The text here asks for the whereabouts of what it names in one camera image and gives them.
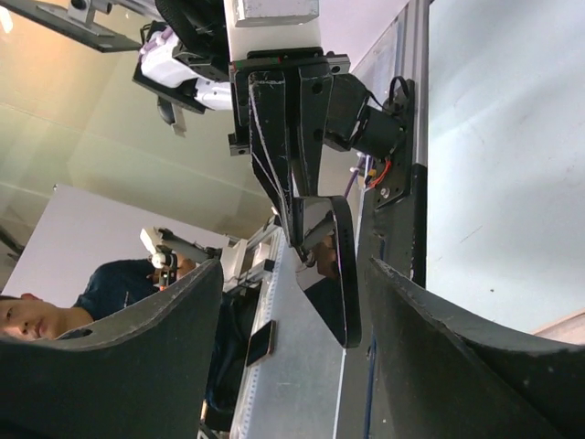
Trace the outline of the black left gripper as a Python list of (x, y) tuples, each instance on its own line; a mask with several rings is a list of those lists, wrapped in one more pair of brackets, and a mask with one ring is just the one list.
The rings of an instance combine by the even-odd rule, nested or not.
[[(229, 63), (230, 154), (252, 153), (254, 174), (277, 208), (291, 247), (303, 243), (301, 197), (318, 195), (333, 75), (349, 67), (346, 54), (322, 48), (253, 50)], [(285, 74), (292, 68), (293, 79)]]

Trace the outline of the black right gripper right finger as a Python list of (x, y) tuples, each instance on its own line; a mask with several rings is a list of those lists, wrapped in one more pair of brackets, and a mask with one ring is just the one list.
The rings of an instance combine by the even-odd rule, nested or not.
[(482, 318), (367, 266), (395, 438), (581, 438), (584, 349)]

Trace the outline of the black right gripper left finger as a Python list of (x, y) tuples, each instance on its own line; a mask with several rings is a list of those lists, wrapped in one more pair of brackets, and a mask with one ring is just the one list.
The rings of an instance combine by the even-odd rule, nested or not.
[(4, 438), (194, 438), (223, 288), (210, 260), (56, 340), (1, 342)]

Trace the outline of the black smartphone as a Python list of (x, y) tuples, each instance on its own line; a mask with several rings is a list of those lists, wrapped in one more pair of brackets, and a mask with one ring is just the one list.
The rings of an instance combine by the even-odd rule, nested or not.
[(362, 326), (351, 210), (342, 196), (304, 197), (299, 210), (297, 283), (338, 344), (356, 348)]

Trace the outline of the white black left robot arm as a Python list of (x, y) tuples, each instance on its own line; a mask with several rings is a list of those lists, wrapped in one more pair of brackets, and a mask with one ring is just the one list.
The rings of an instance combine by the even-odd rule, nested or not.
[(324, 49), (316, 1), (157, 1), (154, 10), (162, 30), (140, 49), (142, 75), (159, 91), (215, 82), (233, 113), (229, 143), (250, 155), (289, 244), (319, 241), (305, 222), (323, 149), (390, 158), (411, 129), (410, 83), (393, 107), (372, 107), (349, 58)]

